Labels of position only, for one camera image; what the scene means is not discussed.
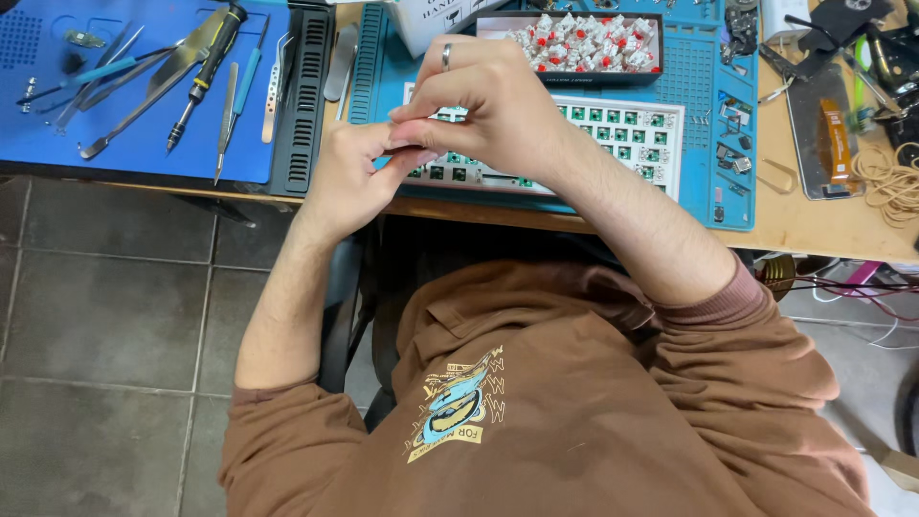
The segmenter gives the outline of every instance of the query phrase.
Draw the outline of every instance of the tile floor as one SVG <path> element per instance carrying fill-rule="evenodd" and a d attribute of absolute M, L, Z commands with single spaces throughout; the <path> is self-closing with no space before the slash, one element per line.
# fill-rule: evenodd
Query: tile floor
<path fill-rule="evenodd" d="M 143 191 L 0 187 L 0 515 L 223 515 L 236 348 L 292 216 L 240 208 L 258 229 Z M 919 315 L 911 302 L 891 305 Z M 890 323 L 859 301 L 798 291 L 781 306 L 835 368 L 837 404 L 896 446 L 893 405 L 919 350 L 867 345 Z M 881 344 L 919 345 L 919 326 Z M 360 408 L 377 389 L 367 345 L 346 384 Z M 916 515 L 919 494 L 865 459 L 878 515 Z"/>

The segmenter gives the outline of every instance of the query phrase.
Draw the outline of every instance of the man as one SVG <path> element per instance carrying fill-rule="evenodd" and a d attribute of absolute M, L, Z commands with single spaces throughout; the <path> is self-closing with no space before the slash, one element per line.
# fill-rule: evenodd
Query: man
<path fill-rule="evenodd" d="M 429 120 L 441 106 L 469 116 Z M 323 138 L 239 352 L 228 513 L 871 514 L 858 454 L 814 413 L 838 387 L 812 341 L 717 238 L 564 120 L 513 42 L 436 40 L 390 117 Z M 408 144 L 430 151 L 374 169 Z M 502 261 L 430 282 L 399 326 L 398 406 L 367 435 L 347 396 L 313 383 L 329 258 L 447 149 L 552 189 L 630 279 Z M 645 368 L 623 332 L 649 320 L 662 332 Z"/>

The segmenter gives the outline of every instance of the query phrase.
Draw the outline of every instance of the silver ring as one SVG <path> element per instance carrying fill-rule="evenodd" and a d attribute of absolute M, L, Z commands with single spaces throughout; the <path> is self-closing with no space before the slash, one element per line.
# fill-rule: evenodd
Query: silver ring
<path fill-rule="evenodd" d="M 442 70 L 443 72 L 450 71 L 450 47 L 452 46 L 453 46 L 453 43 L 447 43 L 446 45 L 444 45 L 444 53 L 442 57 L 440 58 L 440 64 L 443 69 Z"/>

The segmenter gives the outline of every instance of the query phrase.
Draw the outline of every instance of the sweatshirt cuff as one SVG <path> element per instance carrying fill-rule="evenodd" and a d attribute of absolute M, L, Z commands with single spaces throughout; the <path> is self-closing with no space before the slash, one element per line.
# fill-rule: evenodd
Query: sweatshirt cuff
<path fill-rule="evenodd" d="M 734 255 L 731 281 L 710 298 L 689 305 L 654 304 L 658 315 L 675 325 L 724 325 L 755 313 L 766 297 L 763 287 Z"/>
<path fill-rule="evenodd" d="M 276 388 L 244 389 L 237 385 L 233 385 L 233 394 L 230 396 L 230 406 L 235 408 L 237 406 L 247 406 L 258 404 L 260 402 L 267 402 L 284 395 L 295 387 L 310 385 L 315 382 L 316 376 L 314 375 L 309 379 L 304 379 L 292 385 L 279 386 Z"/>

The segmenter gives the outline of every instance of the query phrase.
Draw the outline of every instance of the blue work mat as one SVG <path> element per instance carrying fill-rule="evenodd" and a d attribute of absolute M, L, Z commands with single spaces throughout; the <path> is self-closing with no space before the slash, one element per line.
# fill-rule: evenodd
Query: blue work mat
<path fill-rule="evenodd" d="M 619 10 L 601 10 L 594 2 L 573 2 L 575 11 L 596 11 L 598 16 L 617 13 L 653 12 L 664 15 L 665 73 L 648 86 L 551 87 L 553 94 L 589 98 L 614 98 L 641 102 L 676 104 L 686 107 L 683 154 L 680 167 L 679 203 L 705 226 L 749 231 L 754 227 L 756 199 L 756 99 L 758 86 L 757 54 L 734 59 L 739 69 L 720 63 L 721 28 L 724 25 L 724 0 L 694 4 L 676 0 L 644 0 L 639 4 L 622 2 Z M 502 9 L 520 9 L 515 1 Z M 403 103 L 404 84 L 413 82 L 424 57 L 412 59 L 395 28 L 379 6 L 364 6 L 361 18 L 355 74 L 351 87 L 349 121 L 354 123 L 387 121 L 387 113 Z M 745 70 L 742 75 L 738 70 Z M 721 137 L 727 119 L 719 115 L 726 93 L 750 105 L 753 113 L 740 133 Z M 709 125 L 701 123 L 708 113 Z M 739 138 L 750 138 L 752 148 L 743 149 Z M 717 142 L 750 157 L 754 168 L 747 174 L 718 167 Z M 403 185 L 401 195 L 444 201 L 465 201 L 512 208 L 527 208 L 556 213 L 574 210 L 558 198 L 528 196 L 477 190 Z M 723 221 L 715 221 L 716 210 Z"/>
<path fill-rule="evenodd" d="M 182 140 L 169 156 L 165 156 L 166 138 L 188 103 L 188 90 L 200 65 L 192 68 L 175 87 L 112 139 L 107 149 L 89 160 L 79 155 L 78 145 L 84 148 L 92 145 L 136 108 L 144 100 L 150 77 L 165 60 L 121 86 L 93 108 L 77 111 L 65 135 L 55 135 L 53 125 L 64 106 L 45 114 L 37 114 L 37 111 L 72 98 L 75 87 L 32 102 L 29 114 L 21 113 L 15 104 L 22 98 L 30 77 L 38 81 L 36 92 L 57 86 L 64 79 L 61 59 L 66 49 L 78 51 L 87 58 L 81 72 L 91 70 L 106 50 L 85 49 L 65 41 L 63 34 L 67 29 L 89 31 L 112 42 L 124 25 L 133 21 L 125 41 L 141 26 L 144 30 L 125 55 L 138 56 L 185 38 L 214 10 L 226 5 L 208 0 L 20 2 L 0 17 L 0 120 L 4 124 L 0 133 L 0 160 L 213 178 L 230 63 L 239 63 L 241 82 L 249 55 L 270 15 L 268 32 L 262 43 L 262 60 L 256 69 L 243 115 L 236 122 L 221 174 L 221 179 L 267 182 L 272 145 L 262 144 L 262 122 L 275 44 L 288 30 L 286 6 L 243 2 L 249 18 L 218 69 L 207 96 L 191 114 Z"/>

